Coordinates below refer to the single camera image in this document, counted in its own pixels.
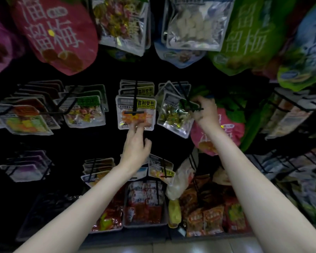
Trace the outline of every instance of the person's left hand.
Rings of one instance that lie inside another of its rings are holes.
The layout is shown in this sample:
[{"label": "person's left hand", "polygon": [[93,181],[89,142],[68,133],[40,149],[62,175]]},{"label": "person's left hand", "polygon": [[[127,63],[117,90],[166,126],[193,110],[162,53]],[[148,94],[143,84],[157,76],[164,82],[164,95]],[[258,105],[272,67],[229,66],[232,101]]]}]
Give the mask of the person's left hand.
[{"label": "person's left hand", "polygon": [[129,175],[135,174],[143,165],[151,152],[151,140],[143,141],[144,127],[150,127],[147,122],[133,122],[130,125],[128,135],[124,144],[123,154],[119,166],[124,167]]}]

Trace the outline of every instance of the bare arm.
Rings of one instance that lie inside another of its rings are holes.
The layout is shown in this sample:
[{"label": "bare arm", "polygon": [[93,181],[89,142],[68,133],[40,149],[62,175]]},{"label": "bare arm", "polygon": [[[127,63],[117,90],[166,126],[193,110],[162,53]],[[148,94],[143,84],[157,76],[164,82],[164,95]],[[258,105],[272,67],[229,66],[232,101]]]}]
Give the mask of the bare arm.
[{"label": "bare arm", "polygon": [[266,253],[316,252],[316,229],[240,151],[218,122],[213,99],[196,97],[204,110],[194,118],[211,139]]},{"label": "bare arm", "polygon": [[120,164],[15,252],[70,253],[78,250],[116,192],[150,153],[151,141],[145,139],[145,146],[143,144],[144,126],[150,124],[141,123],[137,129],[135,126],[132,125],[128,132]]}]

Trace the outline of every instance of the forearm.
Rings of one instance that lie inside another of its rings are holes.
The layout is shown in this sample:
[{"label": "forearm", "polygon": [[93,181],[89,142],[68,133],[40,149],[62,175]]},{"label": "forearm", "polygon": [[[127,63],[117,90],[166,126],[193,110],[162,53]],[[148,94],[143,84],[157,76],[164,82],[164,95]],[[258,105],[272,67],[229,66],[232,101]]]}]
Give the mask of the forearm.
[{"label": "forearm", "polygon": [[265,252],[316,252],[316,230],[221,129],[207,136]]},{"label": "forearm", "polygon": [[122,167],[114,167],[100,182],[33,235],[16,252],[76,252],[129,176],[122,172]]}]

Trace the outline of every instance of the floor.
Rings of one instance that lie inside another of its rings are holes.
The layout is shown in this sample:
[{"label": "floor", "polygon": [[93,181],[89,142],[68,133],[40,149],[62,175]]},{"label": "floor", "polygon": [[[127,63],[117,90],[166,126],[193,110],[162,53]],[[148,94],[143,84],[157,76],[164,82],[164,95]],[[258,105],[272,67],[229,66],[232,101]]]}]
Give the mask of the floor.
[{"label": "floor", "polygon": [[80,250],[82,253],[263,253],[255,237],[186,243],[166,243]]}]

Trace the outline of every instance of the hand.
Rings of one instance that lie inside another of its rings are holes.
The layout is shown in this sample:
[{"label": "hand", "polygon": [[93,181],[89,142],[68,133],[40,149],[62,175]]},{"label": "hand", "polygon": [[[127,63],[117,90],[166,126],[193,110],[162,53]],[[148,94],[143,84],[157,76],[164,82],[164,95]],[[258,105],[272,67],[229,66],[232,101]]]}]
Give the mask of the hand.
[{"label": "hand", "polygon": [[151,140],[146,138],[145,145],[143,142],[144,127],[150,126],[151,124],[147,122],[133,122],[130,125],[119,163],[120,166],[126,167],[130,176],[139,170],[151,152]]},{"label": "hand", "polygon": [[203,108],[201,111],[193,112],[193,118],[205,133],[209,130],[221,128],[217,105],[214,99],[196,96],[192,101],[200,103]]}]

